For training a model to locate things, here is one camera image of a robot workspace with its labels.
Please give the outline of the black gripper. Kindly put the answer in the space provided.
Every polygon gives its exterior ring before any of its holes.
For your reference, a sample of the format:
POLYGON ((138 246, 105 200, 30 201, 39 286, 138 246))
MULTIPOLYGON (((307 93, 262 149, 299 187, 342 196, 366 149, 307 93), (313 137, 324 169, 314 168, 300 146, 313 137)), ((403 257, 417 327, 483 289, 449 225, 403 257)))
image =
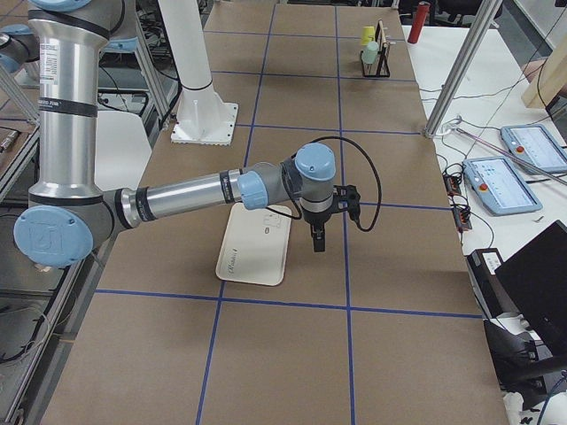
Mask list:
POLYGON ((329 207, 320 212, 313 212, 303 208, 302 212, 305 221, 311 229, 314 252, 325 251, 325 223, 332 215, 332 208, 329 207))

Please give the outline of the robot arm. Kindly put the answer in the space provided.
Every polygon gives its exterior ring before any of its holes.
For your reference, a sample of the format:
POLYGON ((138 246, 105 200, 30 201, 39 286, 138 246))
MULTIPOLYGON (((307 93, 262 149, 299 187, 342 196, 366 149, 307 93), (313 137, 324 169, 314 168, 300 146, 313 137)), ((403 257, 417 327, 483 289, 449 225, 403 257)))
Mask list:
POLYGON ((160 187, 104 191, 95 182, 98 68, 102 49, 133 50, 132 1, 32 1, 28 22, 39 39, 39 178, 16 220, 19 250, 37 264, 67 267, 103 242, 144 222, 214 205, 255 210, 300 204, 315 251, 336 204, 335 156, 311 142, 279 165, 254 166, 160 187))

